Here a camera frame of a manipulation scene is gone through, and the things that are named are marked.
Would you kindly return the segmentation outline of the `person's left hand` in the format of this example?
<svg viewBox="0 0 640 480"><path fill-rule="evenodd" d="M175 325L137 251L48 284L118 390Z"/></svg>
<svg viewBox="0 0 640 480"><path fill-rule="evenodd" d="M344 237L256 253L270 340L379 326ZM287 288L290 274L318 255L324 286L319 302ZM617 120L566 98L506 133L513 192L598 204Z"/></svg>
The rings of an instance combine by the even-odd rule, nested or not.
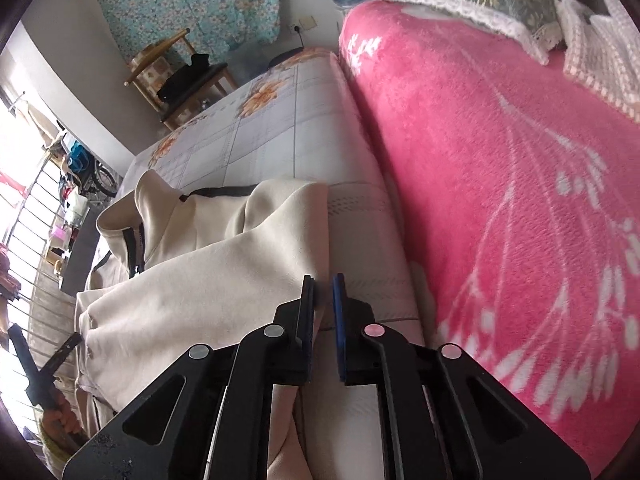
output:
<svg viewBox="0 0 640 480"><path fill-rule="evenodd" d="M42 429L58 448L73 454L77 450L76 439L85 435L84 430L64 394L57 388L52 390L52 394L55 398L55 408L43 411Z"/></svg>

